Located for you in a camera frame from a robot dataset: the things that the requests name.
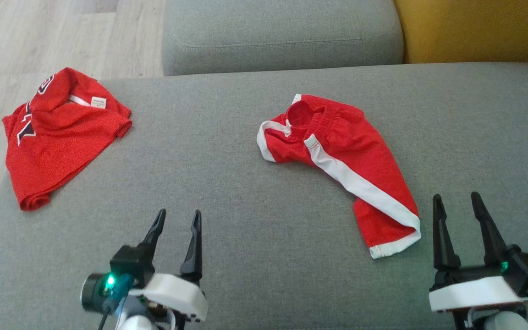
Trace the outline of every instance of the gray couch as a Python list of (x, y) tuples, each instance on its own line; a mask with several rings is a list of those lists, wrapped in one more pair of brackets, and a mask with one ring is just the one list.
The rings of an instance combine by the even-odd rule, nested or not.
[(164, 75), (402, 63), (391, 0), (170, 0)]
[[(230, 68), (213, 65), (214, 71)], [(172, 72), (189, 70), (192, 65)], [(101, 83), (132, 109), (134, 126), (126, 137), (38, 211), (20, 211), (9, 178), (2, 182), (0, 329), (95, 329), (100, 315), (79, 303), (83, 280), (107, 271), (113, 253), (137, 243), (162, 207), (167, 224), (154, 258), (161, 272), (177, 272), (193, 211), (203, 211), (209, 313), (199, 328), (205, 329), (453, 329), (451, 316), (432, 313), (428, 301), (436, 193), (444, 198), (465, 265), (482, 263), (483, 255), (469, 200), (473, 190), (482, 194), (505, 240), (528, 251), (528, 64), (382, 65)], [(258, 126), (285, 111), (296, 93), (365, 111), (417, 202), (419, 242), (371, 259), (350, 194), (318, 169), (262, 159)]]

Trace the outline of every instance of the white trim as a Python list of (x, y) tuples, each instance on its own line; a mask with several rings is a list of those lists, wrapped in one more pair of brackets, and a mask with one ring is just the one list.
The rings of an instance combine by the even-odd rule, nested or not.
[(72, 102), (75, 102), (77, 104), (80, 104), (82, 106), (91, 106), (90, 104), (88, 104), (85, 100), (83, 100), (79, 96), (69, 95), (69, 100), (71, 100)]
[(315, 134), (311, 134), (304, 141), (304, 144), (307, 146), (311, 154), (311, 160), (315, 165), (341, 183), (348, 192), (351, 192), (376, 209), (379, 209), (403, 226), (416, 230), (413, 234), (403, 237), (398, 241), (370, 247), (370, 255), (374, 259), (400, 252), (421, 238), (419, 218), (402, 205), (400, 201), (392, 198), (392, 196), (373, 185), (372, 182), (352, 171), (343, 161), (328, 155), (317, 140)]
[(293, 98), (293, 103), (291, 103), (291, 105), (293, 105), (293, 104), (299, 102), (299, 101), (301, 100), (301, 97), (302, 97), (301, 94), (296, 94), (296, 95), (295, 95), (295, 98)]
[(404, 236), (398, 241), (379, 244), (377, 246), (369, 247), (370, 256), (372, 259), (378, 259), (381, 257), (388, 257), (388, 255), (393, 255), (403, 251), (405, 248), (412, 246), (413, 243), (417, 242), (421, 238), (421, 233), (419, 230), (413, 232), (409, 236)]
[(291, 135), (291, 123), (289, 123), (288, 119), (286, 120), (286, 125), (282, 125), (276, 121), (264, 121), (262, 125), (260, 125), (260, 129), (258, 129), (256, 143), (258, 144), (258, 147), (260, 147), (262, 157), (264, 157), (264, 159), (267, 161), (276, 163), (274, 157), (272, 157), (272, 153), (270, 153), (270, 150), (268, 150), (268, 145), (266, 144), (266, 136), (264, 136), (264, 131), (267, 129), (279, 130), (283, 132), (285, 136), (289, 136)]

